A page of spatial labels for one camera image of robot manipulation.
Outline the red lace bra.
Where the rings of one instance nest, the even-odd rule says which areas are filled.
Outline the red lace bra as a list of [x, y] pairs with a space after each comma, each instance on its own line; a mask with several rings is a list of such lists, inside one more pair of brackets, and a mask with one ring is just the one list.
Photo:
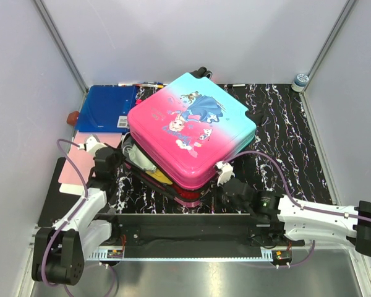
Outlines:
[[196, 201], [202, 197], [202, 193], [200, 191], [186, 190], [181, 187], [176, 187], [176, 185], [173, 186], [173, 189], [175, 190], [177, 196], [184, 201]]

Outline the aluminium rail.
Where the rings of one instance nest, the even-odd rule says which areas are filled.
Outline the aluminium rail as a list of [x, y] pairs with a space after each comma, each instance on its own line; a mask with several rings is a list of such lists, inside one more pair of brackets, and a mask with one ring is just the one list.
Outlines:
[[102, 262], [152, 261], [152, 262], [274, 262], [275, 251], [302, 249], [316, 244], [317, 248], [349, 248], [351, 246], [326, 241], [304, 241], [303, 246], [261, 247], [250, 244], [222, 242], [197, 244], [149, 244], [146, 247], [126, 246], [126, 239], [116, 243], [107, 240], [87, 260]]

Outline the pink white board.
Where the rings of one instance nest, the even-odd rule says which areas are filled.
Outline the pink white board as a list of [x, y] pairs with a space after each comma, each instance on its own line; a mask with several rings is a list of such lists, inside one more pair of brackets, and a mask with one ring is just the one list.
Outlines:
[[[92, 135], [94, 135], [100, 142], [108, 144], [112, 147], [117, 147], [123, 137], [122, 133], [92, 134], [87, 132], [77, 132], [73, 139], [73, 142], [75, 142], [76, 144], [83, 144]], [[84, 149], [78, 149], [74, 146], [71, 146], [70, 151], [67, 155], [79, 169], [85, 182], [87, 182], [90, 169], [95, 165], [93, 161], [93, 155], [86, 152]], [[73, 166], [67, 160], [65, 160], [65, 164], [59, 175], [58, 183], [59, 192], [61, 193], [72, 194], [76, 196], [80, 196], [81, 194], [83, 194], [84, 188], [82, 181], [80, 180]]]

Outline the brown red round object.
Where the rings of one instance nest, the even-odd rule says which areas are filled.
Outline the brown red round object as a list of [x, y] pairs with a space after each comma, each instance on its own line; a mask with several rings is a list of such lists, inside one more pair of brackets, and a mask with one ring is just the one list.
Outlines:
[[80, 113], [78, 111], [71, 112], [67, 117], [66, 123], [75, 127], [75, 125], [77, 124], [77, 120], [79, 118], [79, 115], [80, 115]]

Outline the pink teal hardshell suitcase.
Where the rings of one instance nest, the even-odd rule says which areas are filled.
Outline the pink teal hardshell suitcase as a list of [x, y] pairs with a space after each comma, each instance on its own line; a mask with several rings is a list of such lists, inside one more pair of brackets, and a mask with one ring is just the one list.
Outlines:
[[[187, 72], [134, 106], [127, 115], [128, 141], [135, 144], [173, 183], [163, 184], [127, 157], [144, 183], [185, 207], [196, 207], [217, 185], [219, 161], [244, 150], [267, 117], [243, 105], [211, 80], [206, 67]], [[196, 201], [181, 200], [173, 186], [200, 191]]]

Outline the colourful marker pen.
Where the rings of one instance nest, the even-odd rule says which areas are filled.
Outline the colourful marker pen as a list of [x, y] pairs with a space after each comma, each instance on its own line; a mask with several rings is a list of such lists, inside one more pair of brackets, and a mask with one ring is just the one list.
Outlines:
[[164, 84], [161, 82], [143, 82], [139, 84], [135, 84], [138, 87], [151, 87], [151, 88], [163, 88]]

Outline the white bra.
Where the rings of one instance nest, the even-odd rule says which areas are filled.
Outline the white bra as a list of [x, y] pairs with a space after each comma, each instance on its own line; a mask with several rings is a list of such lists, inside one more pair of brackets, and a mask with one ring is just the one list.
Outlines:
[[130, 161], [141, 170], [156, 171], [157, 167], [155, 164], [153, 164], [135, 144], [126, 146], [124, 152], [127, 154]]

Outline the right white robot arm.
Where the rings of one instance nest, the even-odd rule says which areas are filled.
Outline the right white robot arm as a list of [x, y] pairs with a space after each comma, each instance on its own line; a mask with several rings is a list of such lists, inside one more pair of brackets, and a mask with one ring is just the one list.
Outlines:
[[326, 241], [354, 247], [371, 257], [371, 202], [337, 206], [299, 201], [255, 191], [237, 178], [218, 181], [222, 200], [248, 213], [275, 245], [286, 241]]

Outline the blue folder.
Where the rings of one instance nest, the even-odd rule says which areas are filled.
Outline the blue folder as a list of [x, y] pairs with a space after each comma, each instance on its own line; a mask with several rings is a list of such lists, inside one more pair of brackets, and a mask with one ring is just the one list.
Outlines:
[[138, 87], [94, 85], [89, 89], [75, 129], [79, 132], [126, 133], [127, 115], [135, 106]]

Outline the yellow bra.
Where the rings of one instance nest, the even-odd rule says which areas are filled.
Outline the yellow bra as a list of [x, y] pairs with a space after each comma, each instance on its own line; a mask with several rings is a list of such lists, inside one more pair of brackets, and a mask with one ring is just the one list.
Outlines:
[[160, 183], [163, 183], [163, 184], [168, 184], [168, 185], [172, 185], [172, 181], [164, 174], [162, 173], [159, 169], [156, 169], [155, 171], [151, 171], [151, 170], [147, 170], [146, 171], [146, 174], [148, 174], [149, 176], [151, 176], [152, 178], [154, 178], [155, 180], [157, 180], [158, 182]]

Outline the black marker pen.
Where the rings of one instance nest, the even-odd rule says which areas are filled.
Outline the black marker pen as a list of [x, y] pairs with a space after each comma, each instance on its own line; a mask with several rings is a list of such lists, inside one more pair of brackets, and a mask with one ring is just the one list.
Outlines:
[[245, 87], [246, 84], [225, 84], [226, 88], [236, 88], [236, 87]]

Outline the blue lidded small jar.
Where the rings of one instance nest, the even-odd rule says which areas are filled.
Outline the blue lidded small jar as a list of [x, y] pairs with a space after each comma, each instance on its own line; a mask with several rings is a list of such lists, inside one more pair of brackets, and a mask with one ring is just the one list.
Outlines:
[[309, 83], [309, 77], [307, 74], [298, 74], [293, 80], [293, 83], [291, 85], [291, 88], [295, 92], [302, 92], [307, 84]]

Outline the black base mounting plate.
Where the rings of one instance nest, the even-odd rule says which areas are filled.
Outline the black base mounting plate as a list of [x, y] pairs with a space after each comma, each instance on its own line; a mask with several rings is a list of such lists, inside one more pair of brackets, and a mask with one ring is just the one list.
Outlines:
[[108, 214], [98, 213], [94, 220], [113, 224], [113, 235], [107, 240], [116, 243], [126, 239], [126, 246], [146, 247], [149, 244], [197, 244], [232, 242], [265, 248], [303, 246], [284, 236], [284, 224], [264, 222], [246, 213], [188, 214]]

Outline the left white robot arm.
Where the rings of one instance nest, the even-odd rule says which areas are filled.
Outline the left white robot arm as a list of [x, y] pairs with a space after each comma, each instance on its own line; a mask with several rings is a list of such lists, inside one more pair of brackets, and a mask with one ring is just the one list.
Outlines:
[[116, 244], [121, 230], [96, 215], [116, 192], [116, 173], [125, 158], [118, 148], [103, 147], [95, 152], [94, 167], [86, 190], [72, 208], [51, 227], [40, 228], [35, 236], [32, 279], [48, 286], [75, 285], [88, 257], [105, 242]]

